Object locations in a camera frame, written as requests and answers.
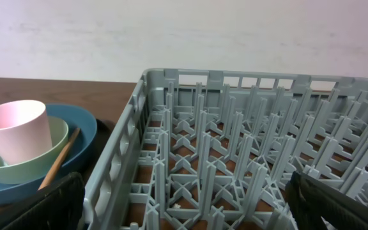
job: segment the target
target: dish rack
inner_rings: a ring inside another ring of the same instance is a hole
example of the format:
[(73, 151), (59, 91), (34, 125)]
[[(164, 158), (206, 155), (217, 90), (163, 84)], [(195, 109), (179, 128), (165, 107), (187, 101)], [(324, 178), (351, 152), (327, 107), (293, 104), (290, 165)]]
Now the dish rack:
[(296, 170), (368, 206), (368, 79), (146, 70), (86, 184), (84, 220), (297, 229), (284, 198)]

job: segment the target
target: wooden table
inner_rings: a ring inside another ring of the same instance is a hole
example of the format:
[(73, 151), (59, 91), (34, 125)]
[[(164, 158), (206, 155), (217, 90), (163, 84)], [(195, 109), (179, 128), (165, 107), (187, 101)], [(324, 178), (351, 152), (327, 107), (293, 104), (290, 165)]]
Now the wooden table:
[[(14, 100), (33, 99), (44, 103), (65, 103), (81, 106), (96, 118), (106, 120), (111, 129), (132, 94), (135, 83), (86, 82), (70, 80), (31, 80), (0, 78), (0, 104)], [(101, 153), (110, 132), (98, 133), (96, 152)], [(84, 180), (90, 176), (99, 155), (94, 156)]]

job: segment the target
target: light green bowl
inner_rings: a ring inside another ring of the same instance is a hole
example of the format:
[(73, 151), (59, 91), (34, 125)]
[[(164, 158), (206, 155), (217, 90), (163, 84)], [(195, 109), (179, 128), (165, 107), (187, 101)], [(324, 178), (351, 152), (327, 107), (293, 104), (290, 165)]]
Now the light green bowl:
[(18, 184), (45, 176), (68, 142), (69, 128), (60, 118), (49, 117), (50, 137), (54, 146), (50, 151), (27, 162), (6, 165), (0, 157), (0, 183)]

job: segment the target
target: plastic cup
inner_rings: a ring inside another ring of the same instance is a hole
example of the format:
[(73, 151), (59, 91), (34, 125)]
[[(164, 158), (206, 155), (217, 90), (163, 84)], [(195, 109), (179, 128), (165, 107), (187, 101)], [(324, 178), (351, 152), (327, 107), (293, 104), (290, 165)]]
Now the plastic cup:
[(52, 148), (44, 103), (20, 100), (0, 105), (0, 156), (8, 164), (19, 164)]

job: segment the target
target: blue bowl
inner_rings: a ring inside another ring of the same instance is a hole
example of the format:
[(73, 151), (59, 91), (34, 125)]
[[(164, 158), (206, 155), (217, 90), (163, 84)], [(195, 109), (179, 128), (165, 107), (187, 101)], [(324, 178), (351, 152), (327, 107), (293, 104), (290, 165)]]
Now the blue bowl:
[[(47, 104), (46, 108), (48, 116), (61, 118), (68, 124), (69, 135), (77, 127), (80, 128), (80, 133), (57, 174), (56, 178), (60, 178), (70, 172), (81, 169), (90, 156), (93, 155), (93, 140), (97, 133), (97, 123), (95, 117), (89, 111), (78, 106)], [(35, 194), (42, 180), (43, 177), (19, 185), (0, 183), (0, 204), (10, 204)]]

